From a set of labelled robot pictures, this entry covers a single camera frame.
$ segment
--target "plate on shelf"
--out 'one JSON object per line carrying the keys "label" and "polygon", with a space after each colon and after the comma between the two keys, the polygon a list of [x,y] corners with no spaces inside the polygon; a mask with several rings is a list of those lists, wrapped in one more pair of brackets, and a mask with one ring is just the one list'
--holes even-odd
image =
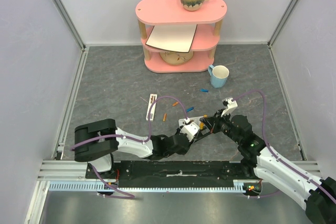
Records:
{"label": "plate on shelf", "polygon": [[170,65],[181,65],[189,61],[194,55],[194,52],[161,52],[161,58]]}

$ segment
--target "aluminum frame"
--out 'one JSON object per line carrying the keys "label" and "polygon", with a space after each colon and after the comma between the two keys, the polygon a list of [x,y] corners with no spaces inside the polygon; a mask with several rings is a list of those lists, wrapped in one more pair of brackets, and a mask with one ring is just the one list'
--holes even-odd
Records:
{"label": "aluminum frame", "polygon": [[[293,163],[298,165],[300,168],[306,170],[307,172],[321,177],[321,173],[318,168],[317,162],[293,161]],[[90,185],[93,185],[93,183],[97,183],[97,186],[99,186],[100,181],[97,179],[86,179],[85,178],[86,169],[87,169],[87,163],[78,163],[76,161],[60,161],[60,160],[43,161],[24,224],[39,223],[41,219],[41,214],[43,212],[43,207],[46,201],[47,193],[50,189],[50,185],[60,184],[63,182],[63,184],[65,184],[66,186],[67,184],[69,185],[76,184],[81,186],[82,190],[95,191],[95,187],[90,187]],[[114,179],[106,179],[106,181],[115,182]],[[239,186],[241,185],[241,183],[257,183],[257,182],[258,180],[240,179],[240,180],[234,180],[234,185]],[[51,190],[57,190],[57,188],[60,188],[60,190],[64,190],[61,187],[57,186],[52,186]],[[81,188],[74,188],[73,191],[80,190]],[[155,191],[155,190],[139,188],[137,189],[137,191]],[[211,189],[206,188],[204,190],[197,190],[194,192],[208,193],[210,191]],[[183,192],[191,193],[193,191],[183,190]],[[229,191],[222,189],[218,191],[218,193],[220,192],[229,192]]]}
{"label": "aluminum frame", "polygon": [[282,15],[277,27],[275,28],[271,38],[269,39],[268,45],[271,48],[278,38],[280,32],[282,31],[283,27],[287,23],[288,18],[292,14],[293,10],[295,9],[296,5],[298,4],[299,0],[290,0],[284,14]]}
{"label": "aluminum frame", "polygon": [[303,160],[307,160],[307,157],[306,157],[306,155],[304,153],[304,150],[302,148],[302,145],[301,145],[300,135],[299,135],[298,130],[296,128],[296,120],[295,120],[295,118],[293,116],[293,113],[292,113],[293,109],[292,109],[292,106],[289,102],[289,98],[288,98],[288,95],[287,95],[288,93],[287,93],[287,90],[285,88],[285,85],[282,82],[281,75],[280,75],[280,72],[279,72],[279,69],[278,69],[278,65],[277,65],[277,62],[276,62],[276,60],[274,58],[274,55],[273,55],[272,47],[269,46],[268,50],[269,50],[269,53],[271,55],[273,66],[274,66],[274,69],[275,69],[275,72],[276,72],[276,75],[277,75],[277,78],[278,78],[278,81],[279,81],[281,93],[282,93],[283,99],[285,101],[285,105],[286,105],[286,108],[287,108],[289,120],[290,120],[290,123],[291,123],[293,131],[294,131],[295,139],[296,139],[296,141],[298,143],[298,146],[299,146],[299,149],[300,149],[301,157],[302,157]]}
{"label": "aluminum frame", "polygon": [[69,30],[72,33],[73,38],[75,39],[76,43],[79,45],[81,49],[85,49],[86,45],[83,42],[82,38],[80,37],[74,23],[72,22],[67,10],[62,3],[62,0],[52,0],[54,1],[56,8],[58,9],[60,15],[62,16],[64,22],[67,24]]}
{"label": "aluminum frame", "polygon": [[89,48],[85,48],[80,55],[75,79],[72,84],[70,96],[69,96],[68,103],[67,103],[67,106],[64,112],[64,117],[63,117],[62,123],[57,133],[57,140],[55,142],[55,147],[54,147],[55,151],[52,154],[51,158],[56,158],[57,155],[60,155],[60,159],[62,159],[63,157],[64,144],[65,144],[66,136],[68,134],[69,124],[70,124],[73,108],[75,106],[75,101],[76,101],[80,81],[82,79],[82,75],[84,72],[84,67],[85,67],[87,57],[88,57],[88,53],[89,53]]}

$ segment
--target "pink shelf top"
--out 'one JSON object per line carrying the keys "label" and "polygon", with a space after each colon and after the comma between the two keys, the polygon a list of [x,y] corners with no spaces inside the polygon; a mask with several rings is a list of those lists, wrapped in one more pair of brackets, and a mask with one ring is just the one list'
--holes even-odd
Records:
{"label": "pink shelf top", "polygon": [[[153,26],[147,29],[148,38],[153,30]],[[164,52],[165,50],[157,49],[146,45],[147,39],[141,39],[142,45],[152,52]],[[204,51],[213,49],[219,42],[219,36],[214,35],[214,27],[209,24],[197,25],[195,37],[191,45],[190,51]]]}
{"label": "pink shelf top", "polygon": [[155,73],[177,73],[177,72],[202,72],[214,63],[214,59],[208,58],[208,51],[194,52],[194,56],[182,65],[169,65],[158,52],[151,52],[152,58],[145,60],[146,67]]}
{"label": "pink shelf top", "polygon": [[136,6],[138,19],[147,25],[209,24],[220,21],[226,14],[223,0],[204,1],[194,12],[183,8],[180,0],[142,0]]}

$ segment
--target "cable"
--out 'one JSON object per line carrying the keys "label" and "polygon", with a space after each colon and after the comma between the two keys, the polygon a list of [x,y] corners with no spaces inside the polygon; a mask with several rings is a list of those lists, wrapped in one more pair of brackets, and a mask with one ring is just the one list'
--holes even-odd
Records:
{"label": "cable", "polygon": [[85,141],[82,141],[82,142],[80,142],[80,143],[78,143],[78,144],[73,145],[70,149],[71,149],[72,151],[74,151],[77,147],[80,147],[80,146],[85,145],[85,144],[87,144],[87,143],[91,143],[91,142],[94,142],[94,141],[97,141],[97,140],[100,140],[100,139],[103,139],[103,138],[108,138],[108,137],[121,137],[121,138],[125,137],[125,138],[128,138],[128,139],[130,139],[130,140],[133,140],[133,141],[136,141],[136,142],[139,142],[139,143],[146,143],[146,142],[148,142],[148,141],[151,139],[151,136],[152,136],[152,126],[151,126],[151,120],[150,120],[150,114],[151,114],[152,108],[153,108],[153,106],[154,106],[154,104],[155,104],[156,102],[158,102],[159,100],[161,100],[161,99],[163,99],[163,98],[171,98],[171,99],[174,99],[175,101],[177,101],[177,102],[181,105],[181,107],[182,107],[182,109],[183,109],[185,118],[188,119],[187,112],[185,111],[185,106],[182,104],[182,102],[181,102],[179,99],[175,98],[175,97],[171,97],[170,95],[165,95],[165,96],[163,96],[163,97],[159,97],[159,98],[157,98],[157,99],[152,103],[152,105],[151,105],[150,108],[149,108],[149,112],[148,112],[148,128],[149,128],[149,132],[148,132],[148,137],[147,137],[146,140],[140,140],[140,139],[137,139],[137,138],[135,138],[135,137],[131,137],[131,136],[127,136],[127,135],[109,134],[109,135],[96,136],[96,137],[87,139],[87,140],[85,140]]}
{"label": "cable", "polygon": [[250,90],[246,93],[243,93],[241,94],[240,96],[234,98],[233,100],[234,101],[237,101],[239,100],[240,98],[248,95],[248,94],[251,94],[251,93],[254,93],[254,92],[258,92],[261,96],[262,96],[262,100],[264,102],[264,109],[263,109],[263,117],[262,117],[262,124],[261,124],[261,132],[262,132],[262,137],[264,139],[264,142],[266,144],[266,147],[268,148],[268,150],[272,153],[272,155],[279,161],[281,162],[283,165],[285,165],[286,167],[288,167],[289,169],[291,169],[293,172],[295,172],[296,174],[300,175],[302,178],[304,178],[305,180],[313,183],[315,186],[317,186],[322,192],[324,192],[333,202],[334,204],[336,204],[336,199],[329,193],[327,192],[327,190],[325,190],[321,185],[319,185],[318,183],[316,183],[313,179],[309,180],[309,177],[305,174],[303,174],[302,172],[300,172],[299,170],[297,170],[296,168],[292,167],[291,165],[287,164],[285,161],[283,161],[281,158],[279,158],[278,155],[276,155],[276,153],[271,149],[270,147],[270,144],[268,142],[268,140],[266,139],[266,133],[265,133],[265,119],[266,119],[266,97],[265,97],[265,94],[263,93],[262,90],[260,89],[253,89],[253,90]]}
{"label": "cable", "polygon": [[274,193],[271,193],[271,194],[258,195],[258,196],[247,196],[246,198],[248,198],[248,199],[268,198],[268,197],[272,197],[272,196],[278,195],[279,193],[281,193],[281,191],[280,191],[280,190],[277,190],[277,191],[275,191]]}
{"label": "cable", "polygon": [[104,195],[104,194],[98,193],[99,196],[106,197],[106,198],[116,198],[116,199],[134,199],[135,198],[135,196],[133,194],[129,194],[129,193],[126,193],[125,191],[121,191],[121,190],[117,189],[116,186],[112,186],[112,185],[109,185],[108,183],[106,183],[102,179],[102,177],[99,175],[99,173],[97,172],[97,169],[92,164],[91,164],[91,166],[92,166],[92,169],[95,172],[96,176],[99,178],[100,181],[102,181],[104,183],[104,185],[106,185],[108,188],[110,188],[114,191],[117,191],[121,194],[126,195],[126,196],[115,196],[115,195]]}
{"label": "cable", "polygon": [[263,183],[261,182],[261,183],[260,183],[260,186],[259,186],[259,187],[261,187],[260,191],[255,191],[255,190],[253,190],[253,189],[251,189],[250,191],[253,191],[254,193],[260,195],[260,194],[263,192],[263,191],[262,191],[262,190],[263,190],[263,185],[262,185],[262,184],[263,184]]}

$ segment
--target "wooden shelf leg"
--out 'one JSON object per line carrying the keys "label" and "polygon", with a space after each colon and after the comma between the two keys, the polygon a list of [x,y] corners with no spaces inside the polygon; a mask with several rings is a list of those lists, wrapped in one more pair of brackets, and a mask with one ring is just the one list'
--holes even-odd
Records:
{"label": "wooden shelf leg", "polygon": [[208,55],[209,59],[215,58],[215,52],[216,52],[216,47],[210,50],[209,55]]}
{"label": "wooden shelf leg", "polygon": [[145,55],[145,60],[151,60],[151,53],[143,47],[143,54]]}
{"label": "wooden shelf leg", "polygon": [[214,30],[215,36],[219,36],[221,34],[220,28],[222,27],[222,22],[223,22],[223,19],[215,23],[215,30]]}
{"label": "wooden shelf leg", "polygon": [[139,23],[141,38],[147,39],[146,25],[142,23],[140,20],[138,20],[138,23]]}

